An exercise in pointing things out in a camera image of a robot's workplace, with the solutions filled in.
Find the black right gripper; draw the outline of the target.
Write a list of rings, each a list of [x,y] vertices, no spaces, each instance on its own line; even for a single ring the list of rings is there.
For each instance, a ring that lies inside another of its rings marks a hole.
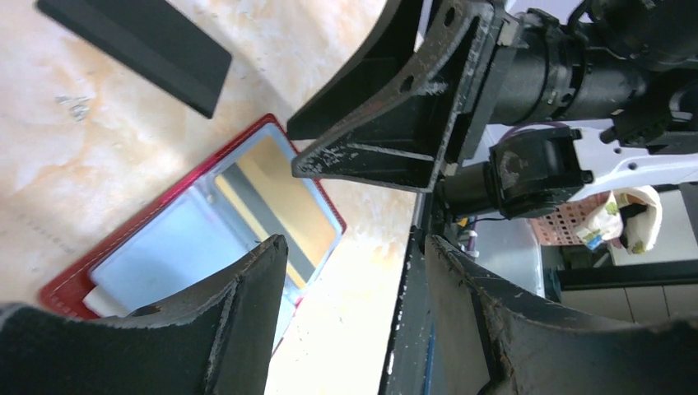
[[[582,1],[561,23],[529,8],[513,16],[480,1],[459,47],[463,61],[444,159],[474,155],[486,125],[607,119],[644,94],[650,73],[608,48],[600,1]]]

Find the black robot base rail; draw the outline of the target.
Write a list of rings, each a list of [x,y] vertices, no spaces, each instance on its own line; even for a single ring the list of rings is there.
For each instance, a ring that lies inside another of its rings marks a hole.
[[[417,194],[379,394],[446,393],[444,366],[436,344],[423,253],[426,232],[431,225],[432,206],[430,193]]]

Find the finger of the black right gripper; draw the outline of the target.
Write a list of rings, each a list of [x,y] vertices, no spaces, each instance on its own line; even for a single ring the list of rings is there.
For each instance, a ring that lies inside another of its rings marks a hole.
[[[319,138],[394,78],[413,54],[423,1],[389,0],[356,52],[288,120],[292,140]]]
[[[462,40],[480,1],[435,1],[426,35],[380,91],[335,123],[291,165],[307,179],[342,179],[412,192],[433,189],[446,162],[463,61]]]

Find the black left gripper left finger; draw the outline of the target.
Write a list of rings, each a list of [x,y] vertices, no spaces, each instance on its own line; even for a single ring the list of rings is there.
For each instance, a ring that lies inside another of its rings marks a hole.
[[[123,317],[1,307],[4,394],[261,394],[288,246],[272,235],[231,266]]]

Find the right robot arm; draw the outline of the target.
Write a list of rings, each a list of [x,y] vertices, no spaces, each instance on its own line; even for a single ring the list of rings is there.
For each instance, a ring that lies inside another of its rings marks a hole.
[[[446,222],[534,218],[617,188],[697,179],[697,4],[582,1],[566,23],[502,1],[389,1],[288,121],[296,177],[426,195]]]

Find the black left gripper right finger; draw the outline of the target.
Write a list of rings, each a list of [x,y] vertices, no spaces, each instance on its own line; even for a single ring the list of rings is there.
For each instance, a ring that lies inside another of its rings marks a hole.
[[[450,394],[694,394],[697,319],[638,324],[551,302],[425,241]]]

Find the black card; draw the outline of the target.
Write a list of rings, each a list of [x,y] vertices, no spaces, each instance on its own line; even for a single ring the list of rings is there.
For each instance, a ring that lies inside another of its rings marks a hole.
[[[211,119],[232,55],[167,1],[38,1],[37,8]]]

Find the red leather card holder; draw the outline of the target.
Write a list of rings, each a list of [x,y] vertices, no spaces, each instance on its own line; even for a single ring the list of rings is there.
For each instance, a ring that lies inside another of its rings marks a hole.
[[[262,241],[223,198],[213,178],[244,151],[247,141],[264,135],[287,142],[294,151],[292,162],[295,146],[277,118],[264,115],[43,286],[40,303],[68,317],[123,317],[242,258]],[[317,185],[324,206],[342,227],[342,238],[345,220],[320,182],[307,180]],[[285,275],[275,343],[282,341],[315,279],[300,290]]]

